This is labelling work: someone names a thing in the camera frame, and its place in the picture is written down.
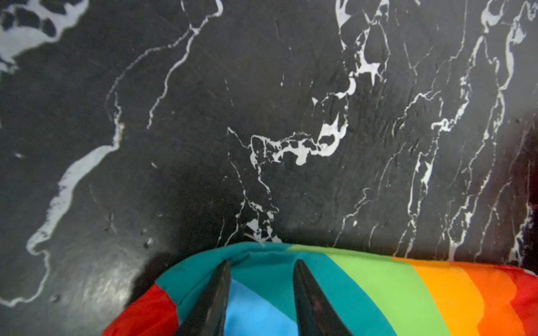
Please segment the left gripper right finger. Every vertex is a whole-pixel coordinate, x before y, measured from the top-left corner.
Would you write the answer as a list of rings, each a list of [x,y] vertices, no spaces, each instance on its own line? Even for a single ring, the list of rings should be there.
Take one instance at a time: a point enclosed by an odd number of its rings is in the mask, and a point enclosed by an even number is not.
[[[293,286],[299,335],[352,334],[303,260],[297,260],[294,265]]]

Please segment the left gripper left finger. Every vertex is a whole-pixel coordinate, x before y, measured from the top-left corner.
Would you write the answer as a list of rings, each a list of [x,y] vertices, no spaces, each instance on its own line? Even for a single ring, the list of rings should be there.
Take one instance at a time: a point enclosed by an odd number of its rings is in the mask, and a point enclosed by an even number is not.
[[[223,335],[230,288],[231,266],[225,260],[217,267],[175,335]]]

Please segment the rainbow hooded kids jacket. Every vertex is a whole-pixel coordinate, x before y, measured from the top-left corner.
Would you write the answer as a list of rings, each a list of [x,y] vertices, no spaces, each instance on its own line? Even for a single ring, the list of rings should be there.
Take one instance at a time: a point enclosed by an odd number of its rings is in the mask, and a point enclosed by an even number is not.
[[[353,335],[537,334],[537,276],[519,267],[243,242],[172,266],[105,335],[173,335],[223,262],[231,266],[225,335],[297,335],[299,260]]]

